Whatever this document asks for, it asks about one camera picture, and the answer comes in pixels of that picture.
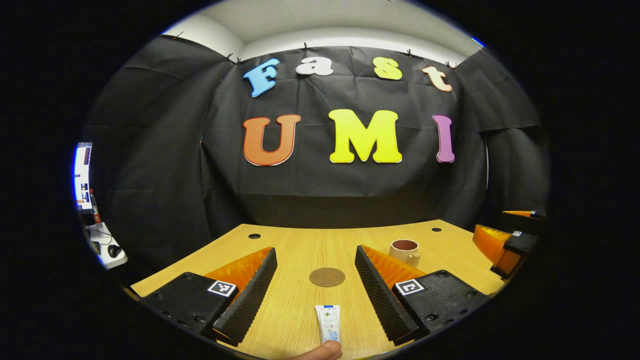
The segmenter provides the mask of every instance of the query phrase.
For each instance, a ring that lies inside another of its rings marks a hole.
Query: white mug
[[[389,255],[415,267],[418,266],[418,262],[420,261],[420,254],[418,253],[419,247],[420,244],[413,240],[398,239],[391,243]]]

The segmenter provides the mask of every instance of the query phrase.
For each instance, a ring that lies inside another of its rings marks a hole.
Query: black fabric backdrop
[[[331,59],[334,73],[297,74],[309,56]],[[402,79],[379,78],[377,56],[397,61]],[[252,98],[243,74],[270,58],[280,60],[276,85]],[[430,65],[452,92],[422,73]],[[375,111],[396,112],[402,162],[332,163],[328,113],[336,109],[353,110],[365,126]],[[272,151],[280,142],[275,119],[285,114],[301,117],[291,157],[274,167],[247,162],[243,122],[270,118],[263,146]],[[436,160],[436,114],[452,120],[453,163]],[[242,223],[370,227],[441,218],[472,230],[505,209],[547,206],[547,136],[524,91],[487,51],[455,69],[363,47],[297,49],[234,65],[161,36],[109,82],[83,140],[94,142],[91,181],[103,220],[144,274]]]

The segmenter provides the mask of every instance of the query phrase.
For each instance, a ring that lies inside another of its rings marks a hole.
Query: white tube
[[[333,340],[342,343],[340,341],[340,306],[316,305],[316,315],[322,342]]]

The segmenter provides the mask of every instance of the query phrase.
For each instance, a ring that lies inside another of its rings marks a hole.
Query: letter m
[[[369,127],[364,127],[356,114],[349,109],[333,110],[329,117],[335,121],[335,152],[329,156],[332,163],[351,163],[355,158],[349,150],[353,144],[360,160],[367,161],[373,144],[378,143],[373,160],[377,163],[399,163],[402,154],[396,142],[396,120],[393,111],[378,110],[373,114]]]

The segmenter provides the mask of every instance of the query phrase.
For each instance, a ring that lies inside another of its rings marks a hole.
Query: brown coaster
[[[318,286],[330,288],[342,284],[344,272],[336,268],[320,268],[311,272],[309,280]]]

